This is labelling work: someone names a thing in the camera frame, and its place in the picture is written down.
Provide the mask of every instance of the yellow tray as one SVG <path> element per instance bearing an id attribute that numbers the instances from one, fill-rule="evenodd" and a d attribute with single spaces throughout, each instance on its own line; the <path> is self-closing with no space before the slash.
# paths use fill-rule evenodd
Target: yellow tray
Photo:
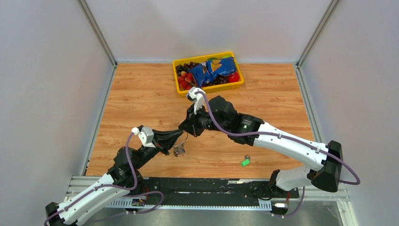
<path id="1" fill-rule="evenodd" d="M 222 57 L 227 57 L 227 56 L 234 57 L 234 62 L 236 63 L 237 72 L 239 74 L 239 80 L 237 82 L 232 82 L 232 83 L 226 83 L 226 84 L 215 85 L 215 86 L 207 86 L 207 87 L 203 87 L 202 89 L 207 93 L 212 93 L 212 92 L 216 92 L 216 91 L 220 91 L 220 90 L 235 89 L 235 88 L 240 87 L 244 83 L 244 78 L 242 77 L 242 74 L 238 67 L 236 58 L 232 52 L 224 52 L 224 53 L 215 53 L 215 54 L 210 54 L 210 55 L 203 55 L 203 56 L 196 56 L 196 57 L 174 60 L 172 65 L 173 65 L 173 71 L 175 73 L 175 83 L 176 83 L 177 93 L 181 97 L 185 97 L 188 92 L 188 90 L 183 90 L 179 86 L 179 83 L 177 82 L 177 71 L 176 71 L 177 65 L 188 64 L 191 61 L 196 62 L 196 63 L 201 63 L 201 62 L 208 60 L 211 57 L 222 58 Z"/>

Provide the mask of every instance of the gray metal floor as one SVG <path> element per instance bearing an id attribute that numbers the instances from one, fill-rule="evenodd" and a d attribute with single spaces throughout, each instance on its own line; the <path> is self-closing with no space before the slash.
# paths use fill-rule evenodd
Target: gray metal floor
<path id="1" fill-rule="evenodd" d="M 298 202 L 290 203 L 290 211 Z M 104 208 L 92 219 L 101 219 L 123 212 Z M 239 210 L 155 210 L 147 214 L 124 215 L 85 226 L 342 226 L 336 202 L 307 201 L 291 218 L 279 219 L 263 211 Z"/>

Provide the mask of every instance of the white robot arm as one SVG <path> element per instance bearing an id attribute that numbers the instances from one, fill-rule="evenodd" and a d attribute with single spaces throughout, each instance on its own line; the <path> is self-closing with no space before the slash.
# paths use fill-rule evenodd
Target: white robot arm
<path id="1" fill-rule="evenodd" d="M 133 128 L 128 141 L 133 135 L 138 135 L 143 145 L 135 150 L 127 147 L 127 143 L 118 151 L 115 164 L 92 186 L 66 202 L 47 205 L 45 225 L 83 225 L 110 202 L 138 193 L 135 190 L 137 182 L 143 180 L 138 169 L 158 152 L 169 155 L 169 149 L 184 131 L 194 137 L 200 136 L 205 129 L 222 131 L 236 143 L 272 149 L 304 164 L 290 170 L 275 170 L 269 186 L 290 191 L 314 185 L 324 191 L 337 191 L 342 167 L 337 161 L 342 159 L 341 144 L 338 142 L 331 141 L 326 145 L 286 133 L 262 119 L 237 113 L 233 105 L 220 96 L 208 101 L 205 92 L 196 87 L 189 90 L 187 98 L 193 104 L 187 109 L 186 119 L 179 129 L 156 131 L 143 126 Z"/>
<path id="2" fill-rule="evenodd" d="M 191 88 L 187 98 L 193 105 L 187 110 L 186 120 L 179 129 L 195 137 L 205 129 L 222 131 L 236 143 L 272 149 L 304 164 L 291 170 L 274 171 L 269 185 L 285 191 L 307 185 L 324 191 L 337 191 L 342 165 L 329 155 L 342 159 L 340 143 L 331 141 L 326 145 L 286 133 L 262 119 L 237 113 L 233 105 L 221 96 L 208 101 L 200 88 Z M 204 100 L 209 112 L 205 111 Z"/>

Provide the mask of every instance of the wood grain surface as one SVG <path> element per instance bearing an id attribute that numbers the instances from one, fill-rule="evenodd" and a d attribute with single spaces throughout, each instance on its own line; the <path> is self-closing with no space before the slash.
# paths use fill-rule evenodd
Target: wood grain surface
<path id="1" fill-rule="evenodd" d="M 244 84 L 221 95 L 240 113 L 259 117 L 286 132 L 313 139 L 301 92 L 292 65 L 240 64 Z M 191 102 L 176 92 L 171 64 L 119 64 L 98 131 L 86 175 L 102 175 L 113 165 L 116 152 L 125 145 L 132 127 L 173 130 L 185 119 Z M 133 137 L 130 147 L 141 143 Z M 225 134 L 205 130 L 189 136 L 186 154 L 159 153 L 144 165 L 144 177 L 270 178 L 273 170 L 301 165 L 278 152 L 234 143 Z M 251 163 L 242 167 L 244 156 Z"/>

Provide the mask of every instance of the chip bag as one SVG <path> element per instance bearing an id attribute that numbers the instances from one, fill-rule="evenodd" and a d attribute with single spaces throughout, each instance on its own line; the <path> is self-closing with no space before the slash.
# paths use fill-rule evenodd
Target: chip bag
<path id="1" fill-rule="evenodd" d="M 213 78 L 212 80 L 214 80 L 218 75 L 227 76 L 237 71 L 233 57 L 208 60 L 206 63 L 208 71 Z"/>
<path id="2" fill-rule="evenodd" d="M 207 85 L 215 78 L 212 78 L 208 72 L 206 62 L 203 62 L 189 70 L 192 73 L 194 80 L 199 88 Z"/>

